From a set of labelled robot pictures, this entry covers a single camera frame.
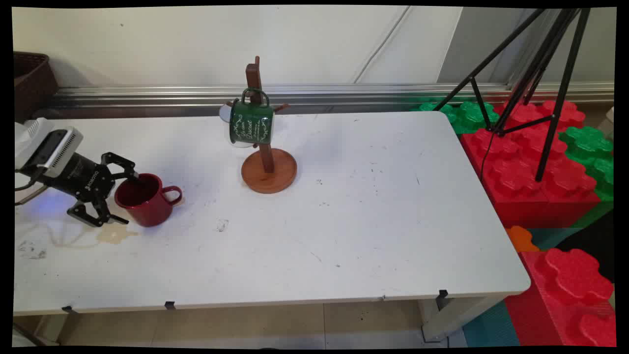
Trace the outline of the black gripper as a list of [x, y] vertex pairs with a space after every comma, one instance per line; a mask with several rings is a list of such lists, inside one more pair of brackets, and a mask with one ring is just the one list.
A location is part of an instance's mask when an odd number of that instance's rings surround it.
[[[109, 164], [123, 168], [123, 172], [112, 174], [107, 167]], [[102, 154], [101, 164], [73, 154], [58, 177], [46, 177], [46, 186], [76, 197], [77, 201], [67, 209], [67, 215], [88, 226], [127, 225], [129, 220], [112, 214], [106, 202], [118, 179], [139, 181], [135, 163], [113, 152]]]

